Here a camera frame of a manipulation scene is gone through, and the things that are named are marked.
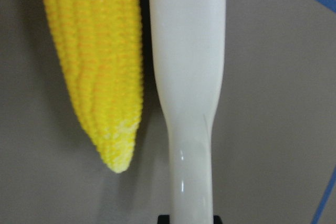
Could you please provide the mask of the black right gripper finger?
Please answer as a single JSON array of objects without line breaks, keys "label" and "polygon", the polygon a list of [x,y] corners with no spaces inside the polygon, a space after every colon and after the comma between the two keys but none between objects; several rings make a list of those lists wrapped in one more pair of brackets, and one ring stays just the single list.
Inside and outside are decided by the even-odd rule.
[{"label": "black right gripper finger", "polygon": [[170,224],[170,215],[159,215],[157,217],[157,224]]}]

